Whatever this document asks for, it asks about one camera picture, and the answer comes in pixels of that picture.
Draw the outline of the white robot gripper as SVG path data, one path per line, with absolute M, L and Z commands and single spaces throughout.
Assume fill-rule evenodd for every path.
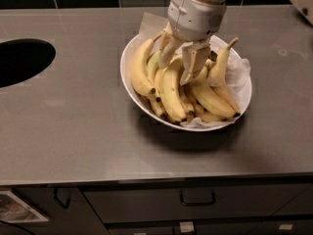
M 166 68 L 182 45 L 184 70 L 180 84 L 195 80 L 210 54 L 210 44 L 205 39 L 219 30 L 225 12 L 226 0 L 171 0 L 169 23 L 159 43 L 158 66 Z

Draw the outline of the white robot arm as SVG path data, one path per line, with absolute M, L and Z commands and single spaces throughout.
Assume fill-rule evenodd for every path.
M 182 47 L 184 71 L 180 84 L 185 85 L 200 73 L 210 53 L 210 38 L 216 33 L 226 12 L 226 0 L 170 0 L 168 23 L 163 30 L 158 65 L 169 65 L 176 50 Z

